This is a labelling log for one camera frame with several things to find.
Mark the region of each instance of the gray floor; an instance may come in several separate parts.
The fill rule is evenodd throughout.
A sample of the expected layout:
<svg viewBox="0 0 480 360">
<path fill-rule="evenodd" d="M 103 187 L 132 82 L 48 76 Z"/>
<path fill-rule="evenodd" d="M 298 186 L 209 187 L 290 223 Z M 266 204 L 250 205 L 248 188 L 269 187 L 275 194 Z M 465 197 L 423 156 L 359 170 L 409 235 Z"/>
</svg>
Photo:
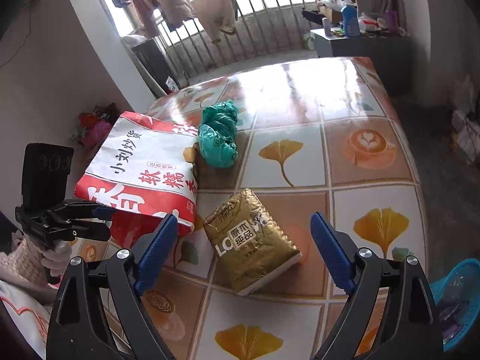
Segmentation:
<svg viewBox="0 0 480 360">
<path fill-rule="evenodd" d="M 228 76 L 239 71 L 259 68 L 260 66 L 275 65 L 284 62 L 300 61 L 302 59 L 310 58 L 317 58 L 315 51 L 299 49 L 279 52 L 278 54 L 273 55 L 261 55 L 252 59 L 247 59 L 245 61 L 239 61 L 233 64 L 229 64 L 227 66 L 222 66 L 217 69 L 208 71 L 207 73 L 199 74 L 198 76 L 190 79 L 190 85 L 203 83 L 204 81 L 216 79 L 221 76 Z"/>
<path fill-rule="evenodd" d="M 418 167 L 428 220 L 429 280 L 460 261 L 480 259 L 480 170 L 452 151 L 450 112 L 394 101 Z M 478 358 L 480 320 L 445 359 Z"/>
</svg>

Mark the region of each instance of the hand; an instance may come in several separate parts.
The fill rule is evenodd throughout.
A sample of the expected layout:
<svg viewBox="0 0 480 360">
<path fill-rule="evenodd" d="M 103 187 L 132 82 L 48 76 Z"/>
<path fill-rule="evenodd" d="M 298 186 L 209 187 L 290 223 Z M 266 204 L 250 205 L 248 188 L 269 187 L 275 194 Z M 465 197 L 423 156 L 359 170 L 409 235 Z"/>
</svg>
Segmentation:
<svg viewBox="0 0 480 360">
<path fill-rule="evenodd" d="M 37 265 L 50 269 L 54 277 L 63 275 L 68 267 L 71 256 L 71 244 L 69 241 L 55 242 L 55 250 L 47 249 L 43 245 L 35 244 L 30 237 L 27 238 L 27 245 L 31 251 L 31 257 Z"/>
</svg>

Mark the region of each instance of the tiled pattern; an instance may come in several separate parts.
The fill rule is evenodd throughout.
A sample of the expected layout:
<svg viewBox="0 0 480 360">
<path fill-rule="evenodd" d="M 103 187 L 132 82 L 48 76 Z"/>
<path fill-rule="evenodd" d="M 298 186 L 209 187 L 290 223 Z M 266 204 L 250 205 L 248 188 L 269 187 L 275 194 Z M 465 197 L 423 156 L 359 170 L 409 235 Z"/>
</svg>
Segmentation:
<svg viewBox="0 0 480 360">
<path fill-rule="evenodd" d="M 174 312 L 165 315 L 144 304 L 178 359 L 249 358 L 238 353 L 241 345 L 236 344 L 252 334 L 258 346 L 250 349 L 262 359 L 307 360 L 346 300 L 311 239 L 311 214 L 322 212 L 359 247 L 390 259 L 408 251 L 426 269 L 415 164 L 367 58 L 311 59 L 222 77 L 166 96 L 148 114 L 198 126 L 205 107 L 226 100 L 240 111 L 239 158 L 230 169 L 198 159 L 195 232 L 177 240 L 154 288 L 170 300 Z M 303 259 L 242 298 L 230 290 L 201 218 L 244 187 L 255 190 Z M 90 246 L 105 258 L 118 248 L 114 242 L 87 240 L 74 248 L 92 255 Z M 102 299 L 111 326 L 124 339 L 108 290 Z M 377 302 L 363 347 L 375 335 L 384 304 Z"/>
</svg>

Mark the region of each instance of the green plastic bag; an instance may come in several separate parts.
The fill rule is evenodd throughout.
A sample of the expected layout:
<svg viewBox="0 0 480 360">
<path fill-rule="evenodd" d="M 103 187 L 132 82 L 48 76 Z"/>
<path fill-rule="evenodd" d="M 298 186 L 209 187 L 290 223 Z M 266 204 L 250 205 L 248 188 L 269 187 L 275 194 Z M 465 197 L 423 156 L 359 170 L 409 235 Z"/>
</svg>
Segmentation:
<svg viewBox="0 0 480 360">
<path fill-rule="evenodd" d="M 230 168 L 238 157 L 235 135 L 239 109 L 228 100 L 210 105 L 203 110 L 198 131 L 200 153 L 207 164 L 216 168 Z"/>
</svg>

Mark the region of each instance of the silver screw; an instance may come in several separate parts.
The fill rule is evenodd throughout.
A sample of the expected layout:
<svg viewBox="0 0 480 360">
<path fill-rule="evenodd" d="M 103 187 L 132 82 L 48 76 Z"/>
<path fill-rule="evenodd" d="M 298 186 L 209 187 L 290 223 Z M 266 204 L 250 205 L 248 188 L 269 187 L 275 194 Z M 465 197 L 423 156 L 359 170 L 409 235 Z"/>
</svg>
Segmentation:
<svg viewBox="0 0 480 360">
<path fill-rule="evenodd" d="M 369 259 L 372 255 L 372 252 L 370 249 L 367 249 L 366 247 L 362 247 L 359 251 L 358 254 L 362 256 L 364 259 Z"/>
<path fill-rule="evenodd" d="M 128 249 L 122 249 L 117 252 L 117 257 L 119 259 L 126 259 L 128 256 L 130 256 L 130 251 Z"/>
<path fill-rule="evenodd" d="M 406 257 L 406 261 L 407 261 L 411 266 L 416 266 L 416 265 L 419 263 L 417 257 L 415 257 L 415 256 L 407 256 L 407 257 Z"/>
<path fill-rule="evenodd" d="M 81 262 L 82 262 L 82 257 L 79 257 L 79 256 L 75 256 L 74 258 L 72 258 L 70 260 L 70 264 L 73 265 L 73 266 L 77 266 Z"/>
</svg>

